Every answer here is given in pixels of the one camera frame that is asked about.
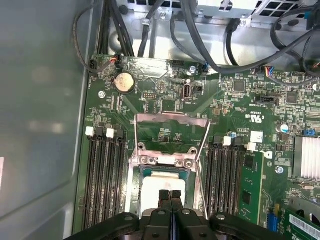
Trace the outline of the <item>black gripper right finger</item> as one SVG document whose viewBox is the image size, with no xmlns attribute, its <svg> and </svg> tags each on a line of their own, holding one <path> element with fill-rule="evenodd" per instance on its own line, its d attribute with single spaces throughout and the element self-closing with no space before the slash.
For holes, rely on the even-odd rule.
<svg viewBox="0 0 320 240">
<path fill-rule="evenodd" d="M 180 240 L 284 240 L 277 232 L 240 217 L 218 212 L 208 220 L 194 209 L 185 208 L 181 192 L 170 192 L 171 207 Z"/>
</svg>

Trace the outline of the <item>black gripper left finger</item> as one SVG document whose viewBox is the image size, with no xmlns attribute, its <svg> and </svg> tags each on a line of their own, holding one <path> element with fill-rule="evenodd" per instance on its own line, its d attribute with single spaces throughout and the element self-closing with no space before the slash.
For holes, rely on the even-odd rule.
<svg viewBox="0 0 320 240">
<path fill-rule="evenodd" d="M 139 218 L 120 213 L 72 236 L 73 240 L 169 240 L 172 209 L 168 190 L 159 191 L 158 208 L 148 209 Z"/>
</svg>

